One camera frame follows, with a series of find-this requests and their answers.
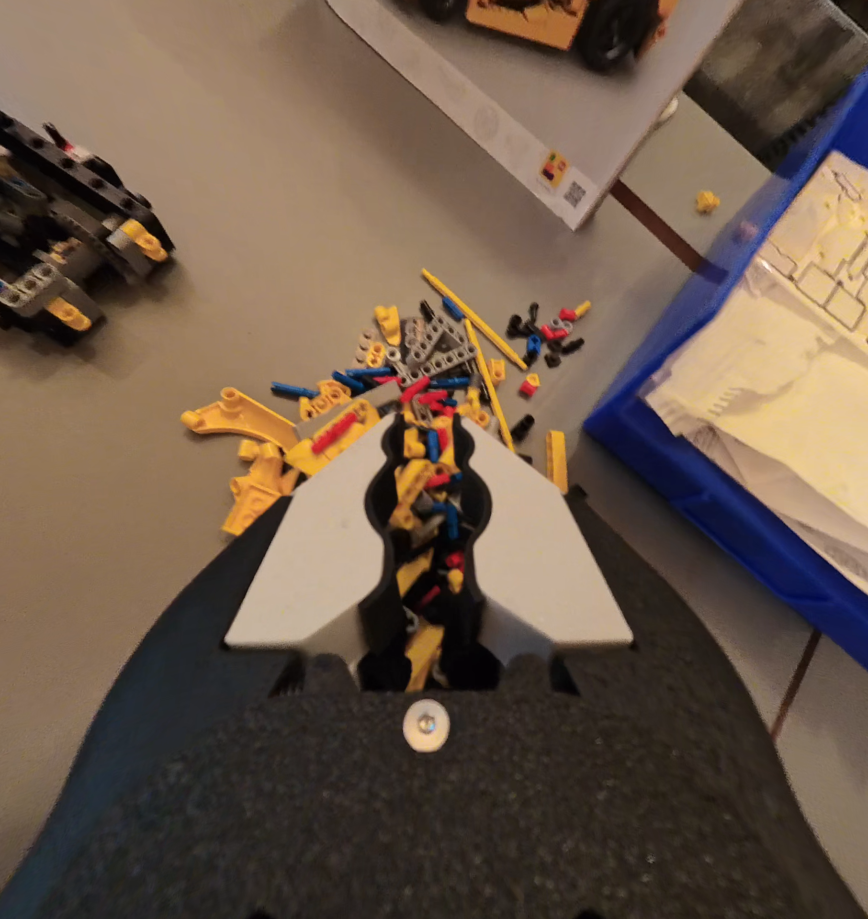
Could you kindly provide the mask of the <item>instruction booklet yellow car cover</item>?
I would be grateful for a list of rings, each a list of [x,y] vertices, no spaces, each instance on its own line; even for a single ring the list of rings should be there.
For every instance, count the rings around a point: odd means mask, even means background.
[[[438,25],[413,2],[326,5],[570,230],[597,209],[682,90],[739,2],[677,2],[663,39],[613,75],[574,52],[457,21]]]

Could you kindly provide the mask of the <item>black toy car chassis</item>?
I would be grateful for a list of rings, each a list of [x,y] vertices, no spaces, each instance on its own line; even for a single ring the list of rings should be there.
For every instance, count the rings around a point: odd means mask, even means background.
[[[174,253],[110,164],[0,108],[0,328],[75,346],[106,322],[97,288],[142,283]]]

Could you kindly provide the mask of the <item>pale yellow drawing sheet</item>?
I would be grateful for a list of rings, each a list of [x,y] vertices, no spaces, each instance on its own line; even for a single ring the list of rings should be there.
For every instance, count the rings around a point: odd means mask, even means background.
[[[868,168],[827,155],[643,398],[674,435],[711,426],[868,532]]]

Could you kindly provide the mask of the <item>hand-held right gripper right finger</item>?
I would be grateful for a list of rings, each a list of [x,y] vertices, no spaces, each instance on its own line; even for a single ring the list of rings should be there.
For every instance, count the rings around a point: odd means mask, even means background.
[[[502,665],[632,645],[632,629],[563,492],[490,434],[459,419],[463,483],[484,489],[466,582],[484,601],[478,642]]]

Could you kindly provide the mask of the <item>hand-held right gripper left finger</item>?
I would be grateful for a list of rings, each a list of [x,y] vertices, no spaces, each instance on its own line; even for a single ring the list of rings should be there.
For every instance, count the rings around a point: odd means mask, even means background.
[[[232,650],[331,653],[355,670],[406,636],[390,520],[405,420],[386,415],[298,488],[224,636]]]

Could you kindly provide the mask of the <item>blue plastic bin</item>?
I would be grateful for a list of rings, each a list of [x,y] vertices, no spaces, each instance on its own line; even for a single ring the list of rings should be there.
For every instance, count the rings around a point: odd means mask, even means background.
[[[671,434],[639,395],[665,359],[715,317],[756,247],[833,152],[868,168],[868,65],[721,230],[702,267],[633,352],[583,429],[868,672],[868,596],[687,440]]]

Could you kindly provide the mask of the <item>grey desk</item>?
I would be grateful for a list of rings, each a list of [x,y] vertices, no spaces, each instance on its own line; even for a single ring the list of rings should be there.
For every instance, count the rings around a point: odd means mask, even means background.
[[[721,645],[868,914],[868,672],[581,430],[688,273],[638,217],[606,200],[570,232],[324,2],[0,2],[0,104],[102,155],[177,244],[77,347],[0,329],[0,891],[130,654],[226,546],[236,447],[180,415],[324,378],[429,269],[496,324],[593,302],[532,456],[566,430],[572,481]]]

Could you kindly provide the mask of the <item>pile of toy building pieces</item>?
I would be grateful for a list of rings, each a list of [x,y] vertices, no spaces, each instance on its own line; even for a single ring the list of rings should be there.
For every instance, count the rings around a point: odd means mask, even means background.
[[[421,301],[419,313],[400,318],[395,306],[374,311],[376,330],[361,333],[355,366],[333,370],[313,387],[274,381],[270,392],[294,402],[299,421],[269,409],[236,387],[203,408],[184,412],[182,424],[198,435],[243,438],[239,457],[248,472],[230,481],[233,508],[222,533],[238,537],[298,484],[311,481],[384,417],[402,421],[402,452],[382,485],[371,490],[371,521],[384,525],[391,547],[405,625],[383,651],[370,650],[359,662],[366,688],[418,691],[432,682],[455,689],[483,690],[497,683],[502,667],[485,646],[484,605],[463,599],[481,516],[482,492],[463,477],[454,432],[459,417],[483,431],[493,423],[498,441],[517,453],[534,423],[531,415],[507,426],[497,387],[506,378],[503,359],[486,361],[477,334],[502,354],[529,369],[547,347],[547,366],[578,350],[570,343],[573,322],[590,308],[585,302],[538,326],[539,305],[526,320],[512,315],[509,337],[526,336],[524,356],[512,356],[500,336],[428,271],[424,279],[442,300],[441,313]]]

